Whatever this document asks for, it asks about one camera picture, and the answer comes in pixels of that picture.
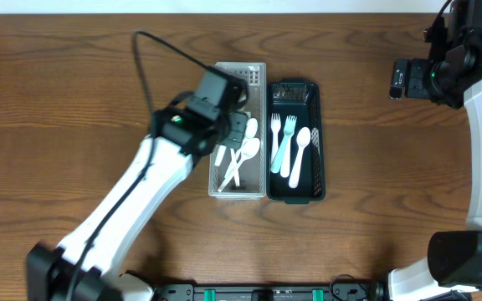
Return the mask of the clear plastic basket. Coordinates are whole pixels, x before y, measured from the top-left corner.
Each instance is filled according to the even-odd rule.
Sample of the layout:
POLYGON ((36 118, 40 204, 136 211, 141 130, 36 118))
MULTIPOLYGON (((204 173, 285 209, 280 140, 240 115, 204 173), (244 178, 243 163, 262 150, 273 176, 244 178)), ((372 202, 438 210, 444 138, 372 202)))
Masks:
POLYGON ((258 200, 266 194, 267 167, 267 65, 250 62, 217 62, 218 68, 244 79, 249 86, 249 100, 244 107, 251 118, 258 121, 255 137, 260 140, 259 153, 245 161, 239 168, 239 186, 232 179, 222 191, 218 191, 231 162, 230 150, 224 153, 220 166, 215 165, 220 146, 217 145, 210 155, 208 194, 222 200, 258 200))

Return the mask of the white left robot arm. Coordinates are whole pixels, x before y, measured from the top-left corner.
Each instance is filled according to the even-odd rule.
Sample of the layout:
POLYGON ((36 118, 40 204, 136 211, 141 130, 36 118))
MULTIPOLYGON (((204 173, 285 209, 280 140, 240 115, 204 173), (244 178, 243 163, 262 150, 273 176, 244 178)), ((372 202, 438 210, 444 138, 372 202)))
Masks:
POLYGON ((55 249, 37 243, 26 257, 29 300, 152 300, 145 279, 123 273, 134 241, 164 199, 224 140, 239 144, 249 119, 229 110, 215 120, 168 105, 104 200, 55 249))

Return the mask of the dark green plastic basket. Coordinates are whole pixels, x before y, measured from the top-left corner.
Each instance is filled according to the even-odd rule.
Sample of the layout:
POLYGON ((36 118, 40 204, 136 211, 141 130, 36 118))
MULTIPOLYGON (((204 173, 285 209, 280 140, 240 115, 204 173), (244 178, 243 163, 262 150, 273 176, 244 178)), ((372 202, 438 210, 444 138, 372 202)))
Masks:
POLYGON ((321 201, 326 196, 326 176, 324 164, 324 143, 321 125, 320 89, 317 84, 302 78, 282 79, 267 85, 267 196, 287 204, 307 204, 321 201), (271 146, 272 132, 270 120, 278 113, 285 123, 288 115, 297 117, 295 133, 291 138, 290 173, 298 150, 296 136, 303 127, 310 129, 310 144, 305 148, 300 170, 299 185, 290 188, 290 176, 283 178, 280 173, 272 173, 271 146))

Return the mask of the white plastic fork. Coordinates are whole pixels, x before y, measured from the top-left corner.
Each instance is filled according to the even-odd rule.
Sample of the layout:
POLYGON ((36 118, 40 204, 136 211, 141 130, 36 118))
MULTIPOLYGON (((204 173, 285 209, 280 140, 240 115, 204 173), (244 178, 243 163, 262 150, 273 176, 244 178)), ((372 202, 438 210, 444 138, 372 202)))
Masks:
MULTIPOLYGON (((290 129, 292 134, 295 133, 295 126, 296 126, 297 117, 295 115, 288 115, 286 118, 285 128, 290 129)), ((291 138, 292 134, 289 136, 284 136, 285 144, 285 153, 283 156, 282 164, 280 167, 280 175, 283 178, 286 178, 290 175, 290 152, 291 152, 291 138)))
POLYGON ((291 135, 292 133, 290 132, 290 129, 286 129, 285 128, 285 125, 284 127, 281 129, 283 130, 283 139, 282 141, 280 142, 279 144, 279 149, 278 149, 278 153, 276 155, 276 157, 274 158, 274 161, 271 161, 271 166, 270 166, 270 171, 272 173, 278 173, 280 171, 280 167, 281 167, 281 164, 282 164, 282 160, 283 160, 283 156, 284 156, 284 153, 285 153, 285 144, 286 142, 284 141, 284 136, 289 136, 291 135))
POLYGON ((279 149, 279 131, 281 129, 281 118, 278 113, 273 113, 270 120, 272 132, 271 161, 274 161, 279 149))

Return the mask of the white plastic spoon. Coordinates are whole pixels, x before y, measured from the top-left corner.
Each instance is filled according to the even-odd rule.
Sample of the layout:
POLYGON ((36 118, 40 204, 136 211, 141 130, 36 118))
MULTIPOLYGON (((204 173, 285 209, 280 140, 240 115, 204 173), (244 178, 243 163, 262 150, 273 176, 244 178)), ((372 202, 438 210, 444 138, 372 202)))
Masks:
MULTIPOLYGON (((248 140, 253 139, 257 133, 258 130, 258 121, 256 118, 250 118, 247 122, 245 133, 244 133, 244 138, 242 140, 242 145, 244 145, 248 140)), ((231 155, 231 163, 230 167, 233 167, 237 164, 237 159, 238 156, 241 153, 241 149, 238 149, 234 151, 233 149, 230 150, 230 155, 231 155)), ((235 171, 233 174, 234 178, 234 183, 235 186, 240 186, 240 179, 239 179, 239 173, 238 171, 235 171)))
POLYGON ((225 145, 220 145, 218 147, 218 152, 214 161, 215 166, 221 166, 226 149, 227 147, 225 145))
POLYGON ((238 171, 239 167, 248 159, 251 159, 255 157, 260 148, 260 139, 259 138, 253 138, 248 140, 242 147, 241 147, 241 156, 240 159, 237 161, 237 163, 233 166, 232 169, 230 169, 225 177, 223 182, 221 183, 221 186, 218 188, 218 192, 221 192, 226 185, 231 181, 233 178, 233 175, 236 171, 238 171))
POLYGON ((298 135, 296 136, 296 144, 298 146, 298 150, 288 182, 290 188, 296 188, 299 185, 304 150, 310 144, 310 129, 308 127, 303 127, 300 129, 298 135))

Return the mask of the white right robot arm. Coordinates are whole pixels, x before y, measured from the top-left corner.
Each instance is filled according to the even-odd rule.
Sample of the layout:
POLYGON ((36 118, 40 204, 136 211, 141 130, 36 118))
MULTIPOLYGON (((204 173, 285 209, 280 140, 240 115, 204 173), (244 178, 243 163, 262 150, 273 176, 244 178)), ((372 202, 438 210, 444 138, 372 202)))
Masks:
POLYGON ((387 276, 390 300, 434 300, 482 290, 482 33, 432 44, 427 60, 399 59, 392 90, 465 108, 471 134, 472 191, 466 228, 432 235, 426 258, 387 276))

